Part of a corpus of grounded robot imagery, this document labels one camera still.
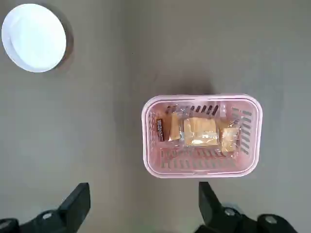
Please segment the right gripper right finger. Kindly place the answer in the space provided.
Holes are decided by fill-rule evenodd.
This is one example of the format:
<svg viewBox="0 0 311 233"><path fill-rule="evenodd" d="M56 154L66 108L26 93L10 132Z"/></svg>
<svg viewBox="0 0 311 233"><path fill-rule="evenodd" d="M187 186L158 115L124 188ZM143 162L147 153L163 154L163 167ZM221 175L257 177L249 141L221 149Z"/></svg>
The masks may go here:
<svg viewBox="0 0 311 233"><path fill-rule="evenodd" d="M199 182L199 209L204 221L199 233L295 233L283 217L262 214L256 220L223 206L208 182Z"/></svg>

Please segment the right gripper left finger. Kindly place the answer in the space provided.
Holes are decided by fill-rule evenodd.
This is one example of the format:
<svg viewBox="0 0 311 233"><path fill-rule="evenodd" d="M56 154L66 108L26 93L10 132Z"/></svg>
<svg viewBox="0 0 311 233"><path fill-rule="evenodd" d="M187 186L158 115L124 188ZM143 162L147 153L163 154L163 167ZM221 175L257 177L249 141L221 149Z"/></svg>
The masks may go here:
<svg viewBox="0 0 311 233"><path fill-rule="evenodd" d="M20 224L16 218L0 220L2 233L76 233L90 210L89 183L80 183L57 209L44 211Z"/></svg>

